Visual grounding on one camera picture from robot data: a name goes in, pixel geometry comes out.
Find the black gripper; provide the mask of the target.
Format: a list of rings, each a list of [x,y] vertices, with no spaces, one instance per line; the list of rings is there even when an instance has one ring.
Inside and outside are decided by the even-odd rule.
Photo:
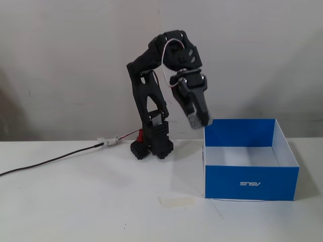
[[[212,124],[212,118],[204,98],[204,91],[207,89],[207,78],[201,73],[201,69],[179,70],[174,76],[170,77],[170,85],[173,89],[174,98],[187,117],[196,115],[202,126]]]

